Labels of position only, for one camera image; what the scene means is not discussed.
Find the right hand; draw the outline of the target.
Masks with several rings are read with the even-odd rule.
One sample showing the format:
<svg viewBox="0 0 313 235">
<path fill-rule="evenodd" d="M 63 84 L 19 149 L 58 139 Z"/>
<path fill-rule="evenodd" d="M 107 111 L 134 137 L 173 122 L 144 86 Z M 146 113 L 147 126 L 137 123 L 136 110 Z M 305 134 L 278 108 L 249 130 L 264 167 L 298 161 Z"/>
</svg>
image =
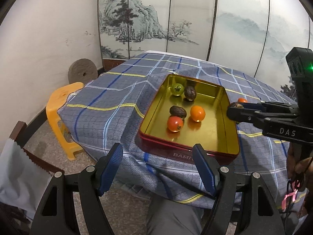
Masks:
<svg viewBox="0 0 313 235">
<path fill-rule="evenodd" d="M 294 149 L 292 143 L 289 144 L 288 155 L 286 159 L 286 169 L 288 178 L 293 180 L 296 174 L 304 173 L 306 175 L 306 188 L 312 193 L 312 163 L 309 168 L 306 169 L 310 163 L 310 158 L 306 158 L 301 161 L 296 161 L 294 157 Z"/>
</svg>

